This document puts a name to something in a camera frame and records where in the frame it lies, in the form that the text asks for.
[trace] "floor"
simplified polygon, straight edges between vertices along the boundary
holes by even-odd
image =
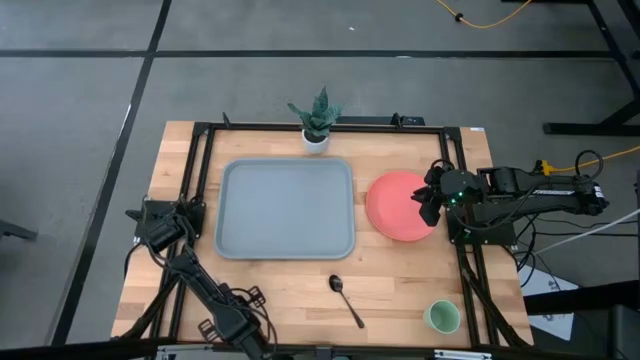
[[[596,2],[625,52],[640,45],[615,2]],[[517,7],[498,0],[449,3],[476,23]],[[0,50],[144,50],[161,5],[0,0]],[[585,6],[534,3],[500,27],[475,30],[455,23],[431,0],[182,0],[173,1],[159,49],[606,50],[606,44]],[[0,58],[0,218],[39,230],[33,242],[0,241],[0,348],[48,341],[141,67],[139,58]],[[346,104],[345,115],[399,112],[423,116],[429,125],[484,127],[495,165],[528,169],[547,159],[564,167],[583,149],[610,154],[638,142],[541,131],[548,121],[600,121],[630,101],[629,86],[611,61],[156,59],[69,341],[109,336],[134,228],[124,211],[139,207],[164,123],[221,121],[222,111],[232,121],[295,122],[286,102],[308,101],[322,86],[332,101]],[[597,220],[546,218],[588,224],[632,211],[638,168],[638,154],[607,162],[599,181],[611,206]],[[538,229],[575,230],[549,223]],[[557,240],[539,237],[538,246]],[[637,254],[632,238],[590,237],[545,260],[557,276],[598,285],[637,279]],[[586,315],[604,334],[601,316]],[[574,349],[602,351],[604,343],[589,338],[584,324],[575,326],[587,345]],[[536,340],[572,348],[538,332]]]

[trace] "wooden tabletop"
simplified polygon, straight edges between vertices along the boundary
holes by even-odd
[[[149,196],[154,200],[177,199],[193,124],[167,123],[149,187]],[[461,132],[467,167],[474,171],[490,167],[491,155],[484,131],[461,128]],[[203,148],[204,139],[198,147],[200,153]],[[449,149],[451,158],[455,159],[452,143]],[[195,246],[206,271],[231,287],[259,286],[267,299],[266,308],[280,344],[469,347],[460,274],[446,222],[440,221],[425,239],[402,243],[376,231],[364,208],[369,186],[385,172],[401,169],[424,175],[431,162],[441,157],[436,135],[331,134],[329,150],[324,156],[343,158],[353,172],[356,245],[345,259],[228,260],[215,252],[213,232],[224,166],[243,157],[292,156],[307,156],[299,132],[216,131],[205,191],[206,220]],[[192,192],[199,168],[196,162]],[[518,334],[533,343],[512,258],[498,246],[484,246],[483,250],[494,302]],[[329,289],[330,274],[338,274],[344,280],[345,295],[366,328],[356,326],[344,300]],[[142,314],[157,293],[160,275],[161,269],[146,251],[133,254],[112,330],[114,336],[128,330]],[[462,324],[454,334],[439,334],[422,321],[423,311],[440,299],[450,300],[460,309]],[[481,339],[486,343],[482,306],[477,299],[475,303]],[[167,333],[172,308],[170,298],[162,324],[163,334]],[[211,318],[210,313],[187,291],[179,340],[202,341],[197,325],[206,318]]]

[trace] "metal spoon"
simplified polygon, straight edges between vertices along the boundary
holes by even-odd
[[[356,320],[356,324],[358,324],[358,327],[360,329],[364,329],[364,323],[362,322],[362,319],[360,319],[360,316],[356,314],[356,311],[353,310],[353,308],[351,307],[351,304],[349,304],[349,300],[347,300],[346,296],[344,296],[344,294],[342,293],[342,288],[343,288],[342,279],[340,279],[338,275],[329,276],[329,287],[331,287],[331,290],[337,293],[340,293],[340,295],[342,295],[344,302],[347,303],[349,310],[351,310],[351,315],[353,315],[353,318]]]

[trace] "table leg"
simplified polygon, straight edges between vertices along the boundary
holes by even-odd
[[[608,309],[618,304],[637,309],[638,303],[638,280],[524,297],[529,315]]]
[[[38,236],[38,233],[0,220],[0,236],[17,236],[19,238],[31,240],[35,239],[36,236]]]

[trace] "small cup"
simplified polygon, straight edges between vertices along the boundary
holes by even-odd
[[[453,334],[460,328],[460,311],[447,300],[438,300],[422,314],[425,324],[442,334]]]

